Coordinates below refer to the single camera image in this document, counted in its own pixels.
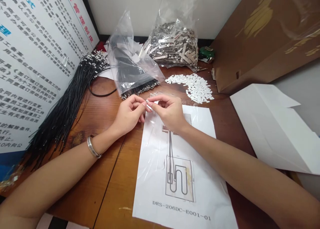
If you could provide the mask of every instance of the technical drawing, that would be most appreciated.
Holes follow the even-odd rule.
[[[191,124],[191,115],[184,114],[184,116],[187,122]],[[168,134],[166,195],[195,202],[192,161],[174,157],[172,149],[172,137],[179,137],[179,135],[168,130],[164,125],[162,126],[162,132]]]

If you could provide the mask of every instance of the cardboard box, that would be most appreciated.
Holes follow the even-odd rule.
[[[242,0],[211,47],[219,92],[269,83],[320,56],[320,0]]]
[[[251,84],[231,101],[261,161],[320,175],[320,138],[291,107],[300,105],[274,85]]]

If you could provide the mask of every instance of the pile of metal clips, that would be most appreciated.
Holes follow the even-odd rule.
[[[170,22],[153,29],[141,53],[146,52],[161,66],[187,66],[197,72],[197,42],[198,38],[193,30],[182,27],[180,23]]]

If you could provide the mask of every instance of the hand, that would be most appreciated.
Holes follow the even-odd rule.
[[[159,95],[148,98],[148,105],[159,114],[164,125],[170,130],[179,133],[179,130],[189,123],[183,116],[182,103],[179,97]]]
[[[147,106],[147,102],[138,97],[131,95],[125,101],[121,102],[116,119],[112,124],[112,129],[116,130],[120,136],[125,135],[131,131],[137,122],[144,123],[143,112],[151,112]]]

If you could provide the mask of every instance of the bracelet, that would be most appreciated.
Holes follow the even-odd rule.
[[[102,157],[102,155],[96,153],[96,151],[93,149],[92,144],[91,144],[91,140],[90,140],[91,137],[94,137],[94,136],[93,136],[93,135],[90,135],[90,136],[88,136],[88,138],[87,138],[87,143],[88,143],[89,150],[92,152],[92,154],[93,154],[97,159],[99,159],[100,157]]]

